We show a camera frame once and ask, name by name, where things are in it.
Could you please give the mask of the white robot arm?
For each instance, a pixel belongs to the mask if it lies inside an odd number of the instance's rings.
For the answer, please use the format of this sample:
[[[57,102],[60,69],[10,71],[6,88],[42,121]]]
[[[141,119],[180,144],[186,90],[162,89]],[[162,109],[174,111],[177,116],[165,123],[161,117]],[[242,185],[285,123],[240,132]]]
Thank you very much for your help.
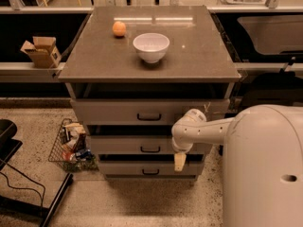
[[[223,146],[223,227],[303,227],[303,108],[258,105],[208,121],[189,110],[172,127],[175,169],[198,143]]]

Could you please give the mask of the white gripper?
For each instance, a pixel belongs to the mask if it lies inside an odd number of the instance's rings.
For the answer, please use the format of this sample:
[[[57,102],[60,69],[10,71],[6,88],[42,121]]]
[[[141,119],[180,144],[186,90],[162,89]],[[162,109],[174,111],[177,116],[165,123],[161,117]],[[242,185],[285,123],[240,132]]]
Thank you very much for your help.
[[[175,138],[171,139],[172,143],[172,148],[174,149],[175,153],[174,154],[174,170],[176,172],[181,172],[184,168],[186,158],[187,156],[185,153],[188,153],[192,147],[192,143],[184,143],[184,142],[179,142]]]

